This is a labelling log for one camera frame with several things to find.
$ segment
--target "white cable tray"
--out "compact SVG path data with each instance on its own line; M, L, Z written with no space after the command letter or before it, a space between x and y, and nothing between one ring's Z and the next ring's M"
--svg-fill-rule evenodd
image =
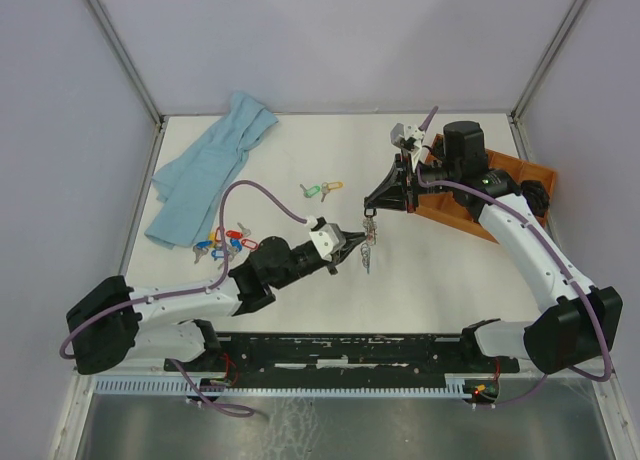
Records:
M444 388L203 388L205 395L219 395L224 391L225 397L471 398L462 390L464 379L447 378L445 381L447 385ZM176 396L193 392L181 377L98 375L94 393Z

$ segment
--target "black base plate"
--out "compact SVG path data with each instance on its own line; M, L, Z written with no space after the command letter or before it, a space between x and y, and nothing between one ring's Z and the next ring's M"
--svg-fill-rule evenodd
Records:
M235 386L240 388L441 388L447 373L491 374L496 370L494 358L470 357L462 337L454 334L217 335L223 351L238 366ZM331 359L375 367L318 368L318 360ZM499 362L502 373L520 370L515 359L499 357ZM185 364L189 372L219 372L225 367L224 359L207 353ZM175 368L166 362L165 370ZM234 378L233 369L229 376Z

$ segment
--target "yellow key tag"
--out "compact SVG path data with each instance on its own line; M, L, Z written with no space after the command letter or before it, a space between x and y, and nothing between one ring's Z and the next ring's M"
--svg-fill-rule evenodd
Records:
M342 183L342 182L327 183L327 188L329 189L329 191L337 190L337 189L342 188L342 187L344 187L344 183Z

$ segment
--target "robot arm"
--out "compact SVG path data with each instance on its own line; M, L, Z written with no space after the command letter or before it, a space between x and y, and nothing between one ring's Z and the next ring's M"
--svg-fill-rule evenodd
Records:
M490 169L484 134L475 122L446 125L444 148L435 152L438 161L417 169L421 146L415 139L401 138L402 132L416 129L400 127L394 128L391 140L402 153L365 198L365 215L375 215L378 208L411 213L420 195L452 191L456 202L508 251L542 313L533 323L494 319L464 329L472 352L531 360L547 374L600 355L601 345L578 289L586 294L610 350L622 300L612 287L596 288L540 227L529 205L548 204L548 198L540 198L546 195L544 189L528 185L533 188L523 191L507 172Z
M68 312L70 332L109 308L134 304L109 313L72 339L78 372L100 373L130 360L188 362L205 350L219 349L212 319L256 312L275 301L271 288L284 288L321 268L337 274L336 266L366 238L323 218L317 222L311 240L294 249L282 238L264 239L215 288L210 287L214 280L139 288L127 286L122 276L107 278Z

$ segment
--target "red wire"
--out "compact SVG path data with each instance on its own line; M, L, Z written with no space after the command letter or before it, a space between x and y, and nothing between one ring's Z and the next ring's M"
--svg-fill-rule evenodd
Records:
M236 382L238 381L238 378L240 377L240 372L238 371L238 366L233 362L233 360L231 360L231 357L229 357L228 354L226 354L226 353L223 354L222 358L224 358L225 361L227 362L227 368L226 368L226 370L224 372L224 379L225 380L229 379L229 367L231 365L233 365L233 368L236 369L236 374L233 377L233 382L231 382L231 386L233 387L236 384Z
M496 357L496 373L493 374L493 381L497 382L500 378L500 360Z
M227 368L224 371L224 379L227 380L229 378L229 362L231 362L231 360L229 359L229 355L227 355L226 353L222 355L222 358L224 358L225 362L227 363Z

